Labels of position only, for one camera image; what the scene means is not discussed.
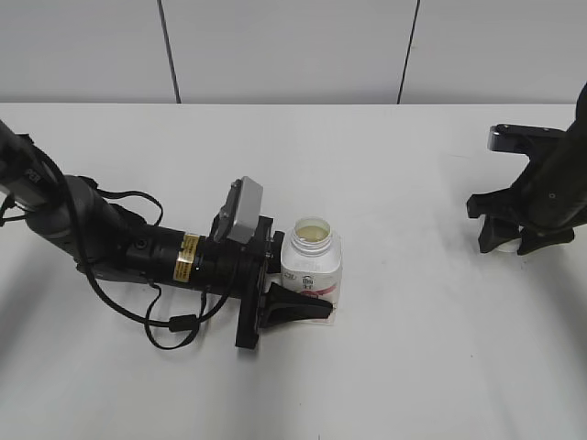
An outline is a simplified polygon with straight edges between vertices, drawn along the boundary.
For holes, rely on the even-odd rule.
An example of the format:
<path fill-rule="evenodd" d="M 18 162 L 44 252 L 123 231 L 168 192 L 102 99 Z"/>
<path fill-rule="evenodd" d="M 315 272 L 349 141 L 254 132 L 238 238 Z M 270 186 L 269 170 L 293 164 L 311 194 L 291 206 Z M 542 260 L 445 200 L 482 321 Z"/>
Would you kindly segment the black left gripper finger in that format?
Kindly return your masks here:
<path fill-rule="evenodd" d="M 284 237 L 285 233 L 283 231 L 275 231 L 271 238 L 271 254 L 268 262 L 269 274 L 279 274 L 281 272 L 281 252 Z"/>
<path fill-rule="evenodd" d="M 273 282 L 261 308 L 261 328 L 291 322 L 327 319 L 333 312 L 331 302 L 290 291 Z"/>

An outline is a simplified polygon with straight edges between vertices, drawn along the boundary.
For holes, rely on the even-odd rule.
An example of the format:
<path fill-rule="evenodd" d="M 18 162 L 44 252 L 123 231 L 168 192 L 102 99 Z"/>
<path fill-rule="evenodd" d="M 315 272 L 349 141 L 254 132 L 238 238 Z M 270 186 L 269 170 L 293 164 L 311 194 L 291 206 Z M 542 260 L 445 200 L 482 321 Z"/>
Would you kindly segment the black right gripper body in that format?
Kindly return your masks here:
<path fill-rule="evenodd" d="M 521 230 L 524 228 L 540 234 L 551 234 L 567 229 L 573 230 L 572 227 L 546 227 L 533 223 L 523 213 L 521 201 L 511 188 L 473 194 L 466 202 L 466 208 L 469 218 L 489 215 L 514 223 L 519 226 L 520 235 Z"/>

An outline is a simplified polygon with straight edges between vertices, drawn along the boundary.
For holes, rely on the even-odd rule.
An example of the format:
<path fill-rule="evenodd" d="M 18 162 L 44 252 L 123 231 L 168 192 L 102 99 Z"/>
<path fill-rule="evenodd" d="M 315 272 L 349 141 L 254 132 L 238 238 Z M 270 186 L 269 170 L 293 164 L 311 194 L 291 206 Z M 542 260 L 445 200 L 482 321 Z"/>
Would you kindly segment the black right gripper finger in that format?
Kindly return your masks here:
<path fill-rule="evenodd" d="M 521 241 L 517 250 L 518 255 L 528 255 L 532 252 L 551 246 L 568 244 L 575 238 L 574 231 L 567 229 L 551 234 L 540 234 L 528 228 L 521 230 Z"/>
<path fill-rule="evenodd" d="M 486 215 L 478 236 L 481 253 L 490 253 L 504 242 L 520 238 L 519 226 L 509 221 Z"/>

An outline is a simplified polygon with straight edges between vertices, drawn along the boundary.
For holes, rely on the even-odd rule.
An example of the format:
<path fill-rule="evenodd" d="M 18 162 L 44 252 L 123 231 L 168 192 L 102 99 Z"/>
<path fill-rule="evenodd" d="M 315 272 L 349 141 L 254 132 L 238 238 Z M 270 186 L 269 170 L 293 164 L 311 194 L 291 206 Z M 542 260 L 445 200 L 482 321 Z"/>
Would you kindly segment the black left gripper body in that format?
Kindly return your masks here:
<path fill-rule="evenodd" d="M 197 246 L 196 286 L 219 296 L 202 316 L 204 323 L 215 316 L 228 299 L 240 301 L 235 345 L 254 349 L 259 340 L 260 297 L 271 255 L 273 219 L 260 216 L 248 244 L 226 239 L 217 243 L 203 237 Z"/>

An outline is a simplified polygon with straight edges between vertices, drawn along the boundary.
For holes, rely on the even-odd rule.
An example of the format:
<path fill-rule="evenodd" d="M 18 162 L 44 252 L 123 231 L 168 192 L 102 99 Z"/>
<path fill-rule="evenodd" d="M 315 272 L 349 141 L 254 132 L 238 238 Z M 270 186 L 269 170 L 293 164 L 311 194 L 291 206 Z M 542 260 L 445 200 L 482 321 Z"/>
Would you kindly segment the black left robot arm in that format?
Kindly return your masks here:
<path fill-rule="evenodd" d="M 280 271 L 284 234 L 260 212 L 261 186 L 249 177 L 232 182 L 208 236 L 149 223 L 120 204 L 121 192 L 91 178 L 66 175 L 26 134 L 1 129 L 3 210 L 70 255 L 98 296 L 102 281 L 166 286 L 199 293 L 196 313 L 165 321 L 128 313 L 146 333 L 162 328 L 192 343 L 201 326 L 229 299 L 239 301 L 236 346 L 252 349 L 262 329 L 328 318 L 331 302 L 305 296 L 272 280 Z"/>

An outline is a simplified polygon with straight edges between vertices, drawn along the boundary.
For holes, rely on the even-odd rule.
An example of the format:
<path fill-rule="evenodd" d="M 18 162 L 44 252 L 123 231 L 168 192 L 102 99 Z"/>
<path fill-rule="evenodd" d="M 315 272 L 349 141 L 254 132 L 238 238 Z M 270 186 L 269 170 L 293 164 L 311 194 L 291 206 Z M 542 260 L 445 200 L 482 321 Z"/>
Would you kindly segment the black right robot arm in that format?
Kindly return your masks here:
<path fill-rule="evenodd" d="M 484 218 L 480 252 L 515 240 L 519 256 L 570 243 L 586 224 L 586 90 L 567 129 L 498 124 L 490 127 L 488 148 L 525 155 L 528 163 L 509 187 L 466 202 L 469 218 Z"/>

